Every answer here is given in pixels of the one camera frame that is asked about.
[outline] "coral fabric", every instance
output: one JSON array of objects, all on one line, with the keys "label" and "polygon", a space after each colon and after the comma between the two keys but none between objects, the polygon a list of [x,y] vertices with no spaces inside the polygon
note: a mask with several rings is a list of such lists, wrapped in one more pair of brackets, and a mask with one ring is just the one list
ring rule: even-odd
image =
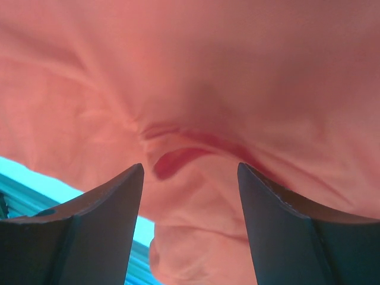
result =
[{"label": "coral fabric", "polygon": [[255,284],[239,161],[380,218],[379,1],[0,7],[0,155],[83,191],[142,162],[164,284]]}]

